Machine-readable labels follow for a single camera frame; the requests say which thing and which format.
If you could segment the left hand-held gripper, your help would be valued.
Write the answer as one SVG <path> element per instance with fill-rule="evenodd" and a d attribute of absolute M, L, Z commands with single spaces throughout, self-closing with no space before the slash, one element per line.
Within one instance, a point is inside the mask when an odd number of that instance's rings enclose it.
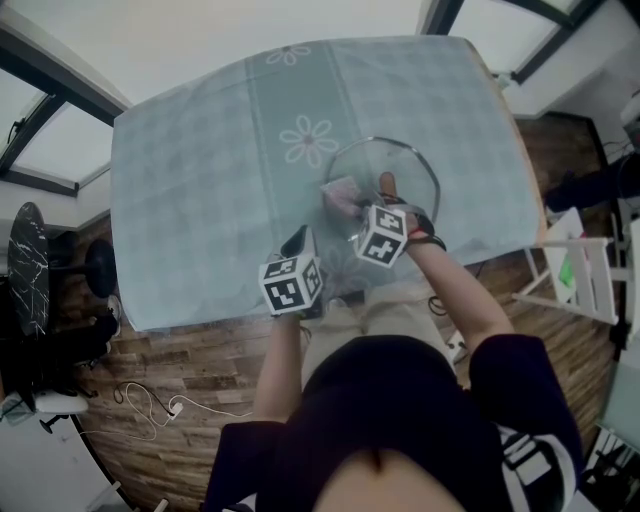
<path fill-rule="evenodd" d="M 312 228 L 302 225 L 281 246 L 280 255 L 284 259 L 261 265 L 258 273 L 271 314 L 279 316 L 311 308 L 323 288 Z"/>

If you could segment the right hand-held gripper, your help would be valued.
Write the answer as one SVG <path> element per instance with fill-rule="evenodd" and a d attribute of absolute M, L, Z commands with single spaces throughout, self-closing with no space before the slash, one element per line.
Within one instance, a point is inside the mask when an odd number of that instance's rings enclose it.
<path fill-rule="evenodd" d="M 380 192 L 377 197 L 383 206 L 400 204 L 395 195 Z M 391 268 L 406 245 L 406 214 L 373 205 L 370 198 L 355 201 L 355 215 L 364 218 L 354 240 L 355 255 L 366 262 Z"/>

